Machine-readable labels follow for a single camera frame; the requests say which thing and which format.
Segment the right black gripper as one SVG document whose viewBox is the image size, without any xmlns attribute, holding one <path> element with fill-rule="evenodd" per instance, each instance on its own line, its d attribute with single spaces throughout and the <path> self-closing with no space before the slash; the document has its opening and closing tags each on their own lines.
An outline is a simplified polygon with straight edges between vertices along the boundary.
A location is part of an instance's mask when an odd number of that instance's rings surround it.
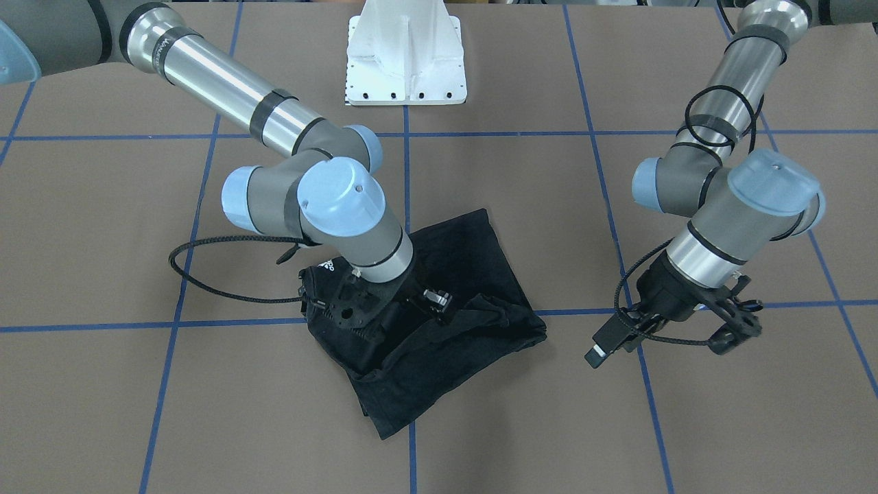
<svg viewBox="0 0 878 494">
<path fill-rule="evenodd" d="M 405 310 L 431 316 L 436 322 L 447 325 L 454 316 L 453 295 L 442 290 L 427 289 L 423 283 L 422 265 L 410 265 L 397 279 L 385 283 L 371 283 L 370 293 L 376 294 L 383 307 L 377 313 L 377 321 L 393 321 Z"/>
</svg>

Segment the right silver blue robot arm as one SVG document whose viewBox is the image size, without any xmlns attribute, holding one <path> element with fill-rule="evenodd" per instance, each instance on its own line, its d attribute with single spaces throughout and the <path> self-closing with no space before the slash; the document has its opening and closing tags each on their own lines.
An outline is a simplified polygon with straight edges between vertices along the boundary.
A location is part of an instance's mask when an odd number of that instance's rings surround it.
<svg viewBox="0 0 878 494">
<path fill-rule="evenodd" d="M 211 43 L 338 122 L 385 137 L 381 184 L 401 209 L 401 114 L 343 109 L 352 4 L 178 3 Z M 279 154 L 124 62 L 2 87 L 2 329 L 282 316 L 189 287 L 167 263 L 191 238 L 238 234 L 220 187 Z"/>
</svg>

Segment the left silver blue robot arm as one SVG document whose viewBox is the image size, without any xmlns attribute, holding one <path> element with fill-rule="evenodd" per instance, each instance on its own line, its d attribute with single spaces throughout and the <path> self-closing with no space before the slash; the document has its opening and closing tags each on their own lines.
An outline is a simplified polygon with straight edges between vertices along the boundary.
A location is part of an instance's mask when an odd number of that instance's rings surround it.
<svg viewBox="0 0 878 494">
<path fill-rule="evenodd" d="M 646 254 L 636 284 L 639 302 L 620 307 L 593 335 L 584 354 L 599 368 L 615 351 L 645 340 L 700 345 L 722 355 L 760 335 L 759 301 L 740 300 L 750 279 L 741 269 L 766 244 L 802 235 L 826 211 L 818 179 L 769 149 L 755 149 L 736 167 L 724 161 L 752 137 L 760 104 L 790 48 L 816 26 L 876 21 L 875 1 L 744 1 L 733 37 L 708 86 L 684 111 L 665 156 L 643 160 L 632 178 L 637 204 L 685 217 L 683 230 Z M 669 322 L 699 307 L 722 320 L 706 340 L 662 338 Z"/>
</svg>

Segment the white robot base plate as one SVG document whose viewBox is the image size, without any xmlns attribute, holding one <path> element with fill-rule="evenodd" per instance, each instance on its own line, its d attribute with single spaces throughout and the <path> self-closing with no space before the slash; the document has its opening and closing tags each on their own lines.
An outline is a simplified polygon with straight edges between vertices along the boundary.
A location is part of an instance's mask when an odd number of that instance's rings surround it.
<svg viewBox="0 0 878 494">
<path fill-rule="evenodd" d="M 351 106 L 463 104 L 461 22 L 442 1 L 367 1 L 348 22 Z"/>
</svg>

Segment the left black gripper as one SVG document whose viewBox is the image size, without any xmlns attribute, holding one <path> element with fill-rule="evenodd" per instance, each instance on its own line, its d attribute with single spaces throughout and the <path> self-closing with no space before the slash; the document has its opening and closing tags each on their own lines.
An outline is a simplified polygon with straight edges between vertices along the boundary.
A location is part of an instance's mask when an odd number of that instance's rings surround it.
<svg viewBox="0 0 878 494">
<path fill-rule="evenodd" d="M 661 322 L 684 322 L 702 304 L 707 287 L 678 271 L 667 254 L 661 254 L 637 281 L 640 301 L 628 312 L 612 315 L 593 335 L 593 347 L 584 354 L 592 368 L 599 368 L 615 351 L 632 353 L 645 340 L 631 331 L 658 329 Z"/>
</svg>

